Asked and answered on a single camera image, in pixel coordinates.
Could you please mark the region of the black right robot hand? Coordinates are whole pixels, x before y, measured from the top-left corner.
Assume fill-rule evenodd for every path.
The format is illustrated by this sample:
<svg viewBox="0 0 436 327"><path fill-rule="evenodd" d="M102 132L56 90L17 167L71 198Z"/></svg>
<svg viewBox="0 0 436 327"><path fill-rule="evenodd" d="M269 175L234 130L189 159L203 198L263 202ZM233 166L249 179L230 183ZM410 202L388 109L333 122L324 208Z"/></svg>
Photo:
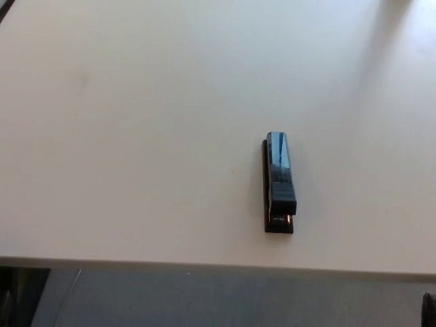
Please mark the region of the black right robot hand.
<svg viewBox="0 0 436 327"><path fill-rule="evenodd" d="M436 298L430 292L422 298L421 327L436 327Z"/></svg>

